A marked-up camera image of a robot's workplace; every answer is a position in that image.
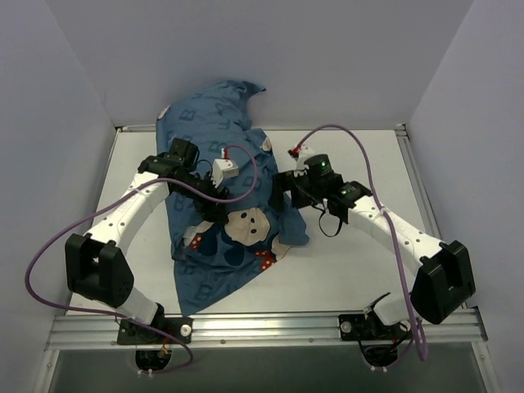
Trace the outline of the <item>aluminium front mounting rail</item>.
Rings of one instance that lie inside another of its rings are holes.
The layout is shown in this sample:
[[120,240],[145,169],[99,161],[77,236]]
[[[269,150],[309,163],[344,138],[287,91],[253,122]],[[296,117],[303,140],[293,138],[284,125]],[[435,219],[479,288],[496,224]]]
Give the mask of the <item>aluminium front mounting rail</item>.
[[[344,341],[348,324],[340,311],[280,314],[198,314],[192,317],[192,350],[209,348],[260,348],[356,346]],[[487,340],[476,309],[459,309],[443,323],[423,324],[429,344],[471,343]],[[157,350],[161,342],[121,345],[122,329],[109,316],[71,315],[55,318],[47,350]]]

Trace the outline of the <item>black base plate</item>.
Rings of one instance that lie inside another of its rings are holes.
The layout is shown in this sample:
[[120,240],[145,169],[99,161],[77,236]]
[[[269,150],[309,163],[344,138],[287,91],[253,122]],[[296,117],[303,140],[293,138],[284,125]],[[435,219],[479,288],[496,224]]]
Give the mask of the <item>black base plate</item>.
[[338,325],[343,341],[393,341],[410,339],[412,333],[403,323],[384,325],[374,314],[339,314]]
[[165,317],[158,327],[138,325],[132,319],[121,319],[116,343],[121,346],[144,346],[174,342],[172,337],[184,344],[192,339],[193,319],[189,317]]

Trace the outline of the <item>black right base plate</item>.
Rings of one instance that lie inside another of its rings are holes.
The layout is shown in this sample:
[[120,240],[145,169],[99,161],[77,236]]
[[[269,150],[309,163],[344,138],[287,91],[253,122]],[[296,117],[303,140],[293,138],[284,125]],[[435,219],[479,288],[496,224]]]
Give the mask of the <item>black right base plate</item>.
[[410,339],[412,333],[403,323],[384,325],[374,314],[339,314],[338,325],[343,341],[393,341]]

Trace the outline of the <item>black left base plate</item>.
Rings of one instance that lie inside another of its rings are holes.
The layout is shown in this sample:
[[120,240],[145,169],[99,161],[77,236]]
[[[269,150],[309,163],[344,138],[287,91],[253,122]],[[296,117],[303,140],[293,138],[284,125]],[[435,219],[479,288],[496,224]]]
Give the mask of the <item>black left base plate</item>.
[[172,337],[184,344],[192,339],[193,319],[189,317],[165,317],[158,327],[138,325],[132,319],[121,319],[116,343],[121,346],[144,346],[174,342]]

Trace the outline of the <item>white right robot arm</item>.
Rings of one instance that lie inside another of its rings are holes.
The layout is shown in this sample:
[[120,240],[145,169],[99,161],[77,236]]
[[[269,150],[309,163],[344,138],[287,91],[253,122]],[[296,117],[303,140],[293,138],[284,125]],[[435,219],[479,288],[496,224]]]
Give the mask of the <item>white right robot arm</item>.
[[364,330],[371,337],[384,337],[393,325],[407,319],[407,308],[432,324],[442,323],[476,291],[467,247],[459,241],[445,243],[399,217],[376,202],[373,192],[357,181],[346,182],[333,171],[325,154],[292,151],[296,168],[273,176],[269,204],[284,208],[284,197],[300,209],[322,206],[348,224],[367,233],[394,254],[402,268],[414,276],[407,295],[385,295],[372,303],[364,316]]

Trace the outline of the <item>blue printed pillowcase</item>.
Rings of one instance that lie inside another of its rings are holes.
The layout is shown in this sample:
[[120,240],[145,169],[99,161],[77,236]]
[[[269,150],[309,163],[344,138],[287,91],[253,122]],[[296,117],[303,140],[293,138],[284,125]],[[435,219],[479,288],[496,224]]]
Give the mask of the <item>blue printed pillowcase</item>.
[[225,147],[239,174],[222,182],[235,204],[226,204],[228,222],[211,223],[193,201],[178,193],[166,202],[174,281],[183,315],[222,300],[268,270],[293,246],[309,242],[300,212],[284,199],[281,212],[269,206],[278,173],[269,137],[255,129],[248,101],[265,88],[245,80],[224,80],[167,106],[156,120],[156,150],[174,139],[195,144],[200,158],[213,161]]

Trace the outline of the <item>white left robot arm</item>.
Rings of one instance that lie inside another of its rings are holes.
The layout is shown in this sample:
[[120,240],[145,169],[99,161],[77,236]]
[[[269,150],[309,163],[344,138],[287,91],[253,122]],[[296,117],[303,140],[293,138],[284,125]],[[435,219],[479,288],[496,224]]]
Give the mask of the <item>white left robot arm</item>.
[[151,213],[173,193],[190,198],[196,211],[210,222],[226,219],[228,190],[221,183],[237,176],[237,164],[222,151],[210,171],[199,175],[199,157],[195,144],[176,138],[169,151],[141,162],[127,191],[108,207],[98,224],[84,235],[70,235],[65,242],[68,289],[137,321],[135,332],[146,343],[164,336],[164,311],[135,287],[126,253]]

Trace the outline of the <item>aluminium rear table rail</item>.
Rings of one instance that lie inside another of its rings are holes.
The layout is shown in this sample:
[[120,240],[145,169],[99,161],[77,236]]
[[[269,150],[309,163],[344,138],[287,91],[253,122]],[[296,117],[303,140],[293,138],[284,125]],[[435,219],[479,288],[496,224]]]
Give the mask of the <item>aluminium rear table rail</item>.
[[156,131],[154,124],[131,124],[117,126],[116,131],[119,133],[150,133]]

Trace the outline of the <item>aluminium right side rail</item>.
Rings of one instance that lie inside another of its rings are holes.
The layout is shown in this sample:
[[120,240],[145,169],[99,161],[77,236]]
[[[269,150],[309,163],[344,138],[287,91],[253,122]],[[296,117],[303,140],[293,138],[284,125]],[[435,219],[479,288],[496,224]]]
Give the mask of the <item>aluminium right side rail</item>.
[[442,238],[432,209],[431,201],[414,157],[406,124],[398,124],[395,127],[395,135],[404,160],[404,165],[408,172],[409,181],[418,205],[418,210],[422,217],[424,228],[427,230],[427,233],[433,237]]

